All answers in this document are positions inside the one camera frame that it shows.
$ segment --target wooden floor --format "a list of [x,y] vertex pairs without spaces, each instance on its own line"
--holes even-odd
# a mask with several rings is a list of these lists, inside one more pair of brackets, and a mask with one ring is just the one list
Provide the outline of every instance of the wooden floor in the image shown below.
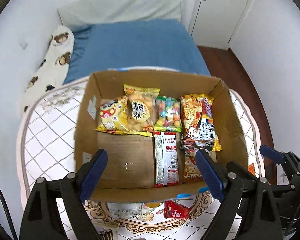
[[[249,107],[260,131],[261,144],[273,147],[273,140],[266,113],[248,74],[235,54],[229,50],[198,46],[212,76],[222,78],[229,88],[237,91]],[[275,185],[276,165],[265,158],[265,171],[268,181]]]

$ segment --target blue blanket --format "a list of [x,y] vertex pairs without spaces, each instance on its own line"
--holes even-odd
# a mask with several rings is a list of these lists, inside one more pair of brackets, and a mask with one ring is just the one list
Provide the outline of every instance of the blue blanket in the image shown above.
[[177,20],[92,25],[74,32],[65,84],[108,68],[159,66],[209,75],[197,46]]

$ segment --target green candy package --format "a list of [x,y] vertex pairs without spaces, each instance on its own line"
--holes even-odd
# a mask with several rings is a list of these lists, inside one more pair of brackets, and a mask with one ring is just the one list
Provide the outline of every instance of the green candy package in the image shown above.
[[156,131],[182,132],[180,102],[174,98],[159,96],[155,104],[159,120],[154,129]]

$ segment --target red and white package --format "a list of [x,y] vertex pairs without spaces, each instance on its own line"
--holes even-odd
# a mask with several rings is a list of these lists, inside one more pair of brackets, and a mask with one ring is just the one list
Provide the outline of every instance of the red and white package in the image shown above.
[[191,208],[185,207],[173,201],[164,202],[164,218],[184,218],[185,220],[189,217]]
[[155,153],[154,187],[179,184],[175,132],[153,132]]

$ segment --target cardboard box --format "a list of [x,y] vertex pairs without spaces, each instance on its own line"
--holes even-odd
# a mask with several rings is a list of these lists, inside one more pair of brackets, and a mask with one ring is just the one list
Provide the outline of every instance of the cardboard box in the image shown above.
[[[231,160],[247,168],[242,128],[228,87],[220,78],[153,70],[101,71],[89,78],[74,136],[76,170],[81,167],[86,153],[93,155],[99,148],[108,153],[108,165],[91,199],[114,203],[161,201],[182,193],[196,194],[199,188],[206,187],[204,181],[196,181],[154,188],[153,138],[95,131],[102,99],[124,95],[124,84],[160,88],[160,95],[173,98],[193,93],[211,95],[214,98],[211,110],[215,130],[222,146],[222,151],[216,152],[217,161],[224,168]],[[182,150],[178,150],[178,166],[180,178],[183,178]]]

